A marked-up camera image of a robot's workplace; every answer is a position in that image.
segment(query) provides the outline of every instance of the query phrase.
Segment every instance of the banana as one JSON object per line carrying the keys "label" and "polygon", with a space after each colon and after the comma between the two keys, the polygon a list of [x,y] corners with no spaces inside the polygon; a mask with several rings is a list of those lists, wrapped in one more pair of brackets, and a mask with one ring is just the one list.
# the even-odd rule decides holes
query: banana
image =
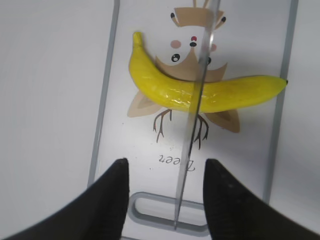
{"label": "banana", "polygon": [[[160,72],[145,52],[141,32],[133,34],[129,72],[137,88],[156,104],[189,111],[194,83]],[[278,95],[287,83],[285,79],[269,75],[205,83],[199,112],[216,113],[258,105]]]}

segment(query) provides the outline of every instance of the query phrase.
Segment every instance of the knife blade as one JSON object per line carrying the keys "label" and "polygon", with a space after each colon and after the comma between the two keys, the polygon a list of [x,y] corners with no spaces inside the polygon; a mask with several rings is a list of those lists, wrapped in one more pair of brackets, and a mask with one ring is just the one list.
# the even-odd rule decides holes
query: knife blade
{"label": "knife blade", "polygon": [[198,59],[198,71],[193,85],[193,92],[189,106],[189,113],[187,117],[186,130],[184,133],[184,140],[182,145],[181,160],[179,165],[178,181],[175,194],[175,207],[174,207],[174,228],[177,228],[181,203],[183,199],[185,183],[188,172],[188,165],[190,161],[193,140],[195,137],[195,129],[197,125],[197,116],[201,104],[201,96],[204,88],[208,58],[210,47],[214,41],[214,29],[216,26],[220,0],[210,0],[208,5],[208,12],[206,15],[206,24],[204,34],[201,42],[200,54]]}

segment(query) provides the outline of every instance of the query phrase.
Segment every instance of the deer illustration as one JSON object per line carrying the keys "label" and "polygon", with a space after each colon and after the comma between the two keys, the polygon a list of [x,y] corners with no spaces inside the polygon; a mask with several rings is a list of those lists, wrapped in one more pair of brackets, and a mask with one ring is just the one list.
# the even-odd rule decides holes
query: deer illustration
{"label": "deer illustration", "polygon": [[[171,13],[170,17],[173,23],[181,28],[185,26],[199,26],[199,27],[205,27],[206,25],[206,16],[210,14],[210,11],[206,8],[209,0],[205,0],[202,7],[197,7],[197,1],[193,0],[193,7],[178,7],[174,9],[174,12]],[[225,22],[226,17],[224,16],[223,11],[218,11],[217,15],[217,24],[215,26],[215,29],[220,28]],[[178,49],[181,46],[180,41],[173,40],[171,42],[171,47],[173,49]],[[190,37],[190,50],[187,55],[187,57],[180,61],[180,55],[179,54],[173,54],[171,56],[171,61],[176,63],[179,62],[176,65],[167,65],[160,61],[160,59],[155,56],[155,65],[158,67],[160,71],[162,71],[164,74],[179,79],[182,81],[194,81],[196,79],[196,74],[199,68],[198,65],[198,59],[195,53],[195,47],[197,46],[197,37],[191,36]],[[213,44],[210,48],[211,52],[214,52],[216,50],[217,46]],[[211,63],[212,59],[209,57],[208,59],[208,65]],[[212,82],[218,82],[222,81],[224,74],[227,69],[227,63],[217,69],[214,70],[207,70],[205,82],[212,83]],[[158,112],[162,106],[152,102],[149,100],[146,96],[143,95],[140,91],[136,94],[134,97],[129,110],[128,110],[128,117],[134,118],[134,117],[141,117],[146,115],[155,114]],[[163,120],[164,116],[166,114],[169,114],[170,121],[172,120],[172,110],[166,109],[159,113],[153,121],[153,131],[157,132],[157,120],[160,118],[160,125],[157,132],[157,138],[156,142],[159,141],[160,135],[164,137],[163,132]],[[237,110],[229,110],[229,111],[223,111],[223,112],[215,112],[215,113],[206,113],[206,118],[211,121],[212,123],[220,126],[223,129],[227,129],[233,133],[238,133],[240,131],[240,123],[239,123],[239,117]],[[209,134],[209,124],[205,120],[204,117],[202,117],[200,114],[197,116],[197,120],[199,120],[199,130],[197,132],[197,135],[195,136],[194,142],[198,141],[198,148],[201,148],[201,141],[204,139],[207,139]],[[202,137],[202,128],[205,126],[205,134]]]}

